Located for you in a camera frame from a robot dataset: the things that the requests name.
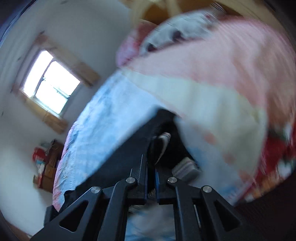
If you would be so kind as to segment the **red gift bag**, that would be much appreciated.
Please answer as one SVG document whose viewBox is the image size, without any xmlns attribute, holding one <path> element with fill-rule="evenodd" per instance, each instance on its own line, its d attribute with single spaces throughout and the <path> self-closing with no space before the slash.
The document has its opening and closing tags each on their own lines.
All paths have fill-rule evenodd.
<svg viewBox="0 0 296 241">
<path fill-rule="evenodd" d="M 34 148 L 34 152 L 32 155 L 32 160 L 34 162 L 37 162 L 37 161 L 45 162 L 46 158 L 47 158 L 46 152 L 42 148 L 39 148 L 39 147 Z"/>
</svg>

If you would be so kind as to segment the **left yellow curtain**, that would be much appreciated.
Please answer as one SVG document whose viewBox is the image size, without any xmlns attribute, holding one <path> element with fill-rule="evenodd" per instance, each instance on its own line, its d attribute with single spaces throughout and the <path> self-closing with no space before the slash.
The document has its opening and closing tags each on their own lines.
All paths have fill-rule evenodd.
<svg viewBox="0 0 296 241">
<path fill-rule="evenodd" d="M 58 114 L 51 112 L 33 97 L 28 97 L 17 85 L 14 84 L 12 86 L 11 92 L 14 93 L 32 113 L 34 113 L 53 131 L 58 134 L 65 132 L 68 127 L 68 122 L 65 119 L 60 117 Z"/>
</svg>

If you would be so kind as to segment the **right yellow curtain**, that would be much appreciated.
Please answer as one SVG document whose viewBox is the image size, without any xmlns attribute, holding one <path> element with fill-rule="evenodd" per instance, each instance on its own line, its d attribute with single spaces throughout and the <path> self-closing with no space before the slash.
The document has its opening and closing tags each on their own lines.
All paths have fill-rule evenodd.
<svg viewBox="0 0 296 241">
<path fill-rule="evenodd" d="M 56 43 L 47 35 L 39 34 L 34 43 L 41 49 L 47 50 L 58 62 L 63 64 L 72 75 L 82 81 L 86 86 L 92 87 L 100 80 L 100 75 L 96 71 L 80 60 L 66 47 Z"/>
</svg>

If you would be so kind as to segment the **brown wooden desk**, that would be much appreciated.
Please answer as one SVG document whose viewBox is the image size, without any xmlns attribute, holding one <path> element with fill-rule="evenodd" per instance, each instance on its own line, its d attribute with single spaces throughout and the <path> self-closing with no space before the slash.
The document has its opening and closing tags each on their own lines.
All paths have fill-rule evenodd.
<svg viewBox="0 0 296 241">
<path fill-rule="evenodd" d="M 64 145 L 58 140 L 50 142 L 48 149 L 43 149 L 46 152 L 46 161 L 34 162 L 37 167 L 37 175 L 33 176 L 33 184 L 39 189 L 53 193 L 53 186 L 57 166 L 62 157 Z"/>
</svg>

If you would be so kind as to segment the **cream wooden headboard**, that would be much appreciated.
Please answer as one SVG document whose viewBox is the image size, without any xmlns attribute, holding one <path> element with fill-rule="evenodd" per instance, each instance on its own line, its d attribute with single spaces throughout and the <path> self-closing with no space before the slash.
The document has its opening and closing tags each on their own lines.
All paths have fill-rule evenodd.
<svg viewBox="0 0 296 241">
<path fill-rule="evenodd" d="M 182 12 L 192 11 L 208 7 L 212 1 L 132 1 L 131 22 L 137 23 L 139 19 L 144 19 L 149 9 L 153 8 L 154 19 L 162 19 L 178 15 Z M 217 1 L 230 10 L 242 16 L 261 20 L 270 25 L 279 23 L 275 13 L 263 1 Z"/>
</svg>

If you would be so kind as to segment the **grey patterned pillow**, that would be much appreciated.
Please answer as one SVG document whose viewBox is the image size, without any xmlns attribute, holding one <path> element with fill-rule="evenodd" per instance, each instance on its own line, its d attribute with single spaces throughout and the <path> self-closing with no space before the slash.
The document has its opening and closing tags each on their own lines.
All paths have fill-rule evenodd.
<svg viewBox="0 0 296 241">
<path fill-rule="evenodd" d="M 171 17 L 144 38 L 139 54 L 142 56 L 182 41 L 205 39 L 223 16 L 225 16 L 223 11 L 202 9 Z"/>
</svg>

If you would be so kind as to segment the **yellow curtain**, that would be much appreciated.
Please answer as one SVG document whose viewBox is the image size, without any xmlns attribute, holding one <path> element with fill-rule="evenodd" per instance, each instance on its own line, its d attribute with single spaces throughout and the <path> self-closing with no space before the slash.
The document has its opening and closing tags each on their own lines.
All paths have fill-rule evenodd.
<svg viewBox="0 0 296 241">
<path fill-rule="evenodd" d="M 14 93 L 32 113 L 34 113 L 53 131 L 58 134 L 65 132 L 68 127 L 68 122 L 65 119 L 60 117 L 58 114 L 51 112 L 33 97 L 28 97 L 17 85 L 14 84 L 12 86 L 11 92 Z"/>
<path fill-rule="evenodd" d="M 34 43 L 41 49 L 47 50 L 58 62 L 63 64 L 72 75 L 82 81 L 86 86 L 92 87 L 100 80 L 100 75 L 96 71 L 80 60 L 66 47 L 56 43 L 47 35 L 39 34 Z"/>
</svg>

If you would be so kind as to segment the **black pants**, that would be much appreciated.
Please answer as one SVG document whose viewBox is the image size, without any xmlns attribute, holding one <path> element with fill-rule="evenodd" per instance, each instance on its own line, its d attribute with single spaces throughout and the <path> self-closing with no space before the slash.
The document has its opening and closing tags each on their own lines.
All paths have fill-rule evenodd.
<svg viewBox="0 0 296 241">
<path fill-rule="evenodd" d="M 48 223 L 89 188 L 109 188 L 130 173 L 140 175 L 141 164 L 170 171 L 173 176 L 189 183 L 201 173 L 201 169 L 181 141 L 177 116 L 163 108 L 126 139 L 103 164 L 75 188 L 67 188 L 61 208 L 49 206 L 44 223 Z"/>
</svg>

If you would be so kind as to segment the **back window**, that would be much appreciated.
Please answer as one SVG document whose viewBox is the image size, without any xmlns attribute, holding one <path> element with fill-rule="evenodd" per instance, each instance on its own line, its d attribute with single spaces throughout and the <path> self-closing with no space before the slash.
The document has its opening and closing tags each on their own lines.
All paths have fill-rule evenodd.
<svg viewBox="0 0 296 241">
<path fill-rule="evenodd" d="M 80 80 L 47 50 L 37 54 L 21 90 L 52 113 L 61 115 Z"/>
</svg>

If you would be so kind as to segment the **blue pink bed sheet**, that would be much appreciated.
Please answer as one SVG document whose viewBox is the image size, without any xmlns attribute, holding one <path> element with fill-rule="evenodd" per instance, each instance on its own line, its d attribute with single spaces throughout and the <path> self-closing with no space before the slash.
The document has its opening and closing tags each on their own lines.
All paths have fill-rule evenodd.
<svg viewBox="0 0 296 241">
<path fill-rule="evenodd" d="M 53 206 L 163 108 L 212 186 L 230 204 L 253 203 L 295 171 L 295 51 L 284 33 L 241 16 L 210 35 L 140 54 L 98 89 L 70 128 Z"/>
</svg>

